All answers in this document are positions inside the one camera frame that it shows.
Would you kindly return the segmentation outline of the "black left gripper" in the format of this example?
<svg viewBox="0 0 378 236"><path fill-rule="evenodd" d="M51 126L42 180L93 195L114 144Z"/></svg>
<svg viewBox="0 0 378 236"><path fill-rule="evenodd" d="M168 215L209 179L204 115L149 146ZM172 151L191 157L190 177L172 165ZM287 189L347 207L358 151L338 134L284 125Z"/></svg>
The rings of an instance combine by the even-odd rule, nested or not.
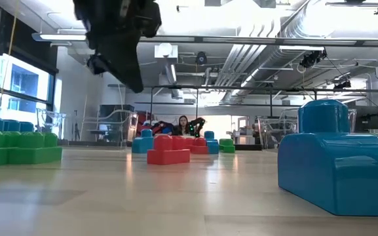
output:
<svg viewBox="0 0 378 236"><path fill-rule="evenodd" d="M73 0L86 41L96 49L96 72L109 72L134 93L143 91L137 45L155 37L162 25L154 0Z"/></svg>

